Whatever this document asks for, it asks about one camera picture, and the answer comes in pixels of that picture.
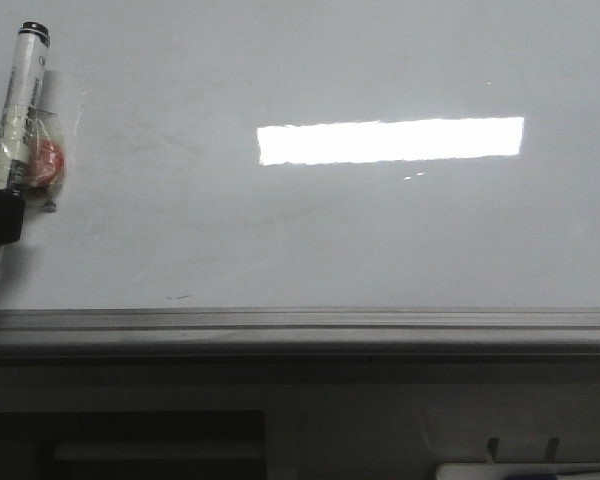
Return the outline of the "red magnet taped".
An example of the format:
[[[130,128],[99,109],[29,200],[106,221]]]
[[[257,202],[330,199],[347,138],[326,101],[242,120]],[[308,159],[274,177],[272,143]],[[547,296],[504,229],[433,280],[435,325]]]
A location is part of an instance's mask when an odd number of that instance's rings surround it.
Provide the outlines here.
[[[34,111],[29,147],[25,201],[30,208],[55,212],[66,172],[65,141],[57,114]]]

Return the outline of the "grey aluminium whiteboard frame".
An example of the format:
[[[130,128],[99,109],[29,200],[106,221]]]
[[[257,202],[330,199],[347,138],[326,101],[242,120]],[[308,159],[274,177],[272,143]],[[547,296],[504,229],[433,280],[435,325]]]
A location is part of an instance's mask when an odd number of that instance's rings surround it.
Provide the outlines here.
[[[0,359],[600,356],[600,308],[0,310]]]

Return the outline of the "white black whiteboard marker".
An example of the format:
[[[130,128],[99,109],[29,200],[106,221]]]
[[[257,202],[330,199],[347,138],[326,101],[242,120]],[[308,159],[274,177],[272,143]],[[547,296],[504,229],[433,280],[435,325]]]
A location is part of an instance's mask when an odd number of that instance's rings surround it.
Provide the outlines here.
[[[40,99],[49,47],[47,27],[35,21],[22,24],[0,121],[0,190],[17,197],[29,165],[31,117]]]

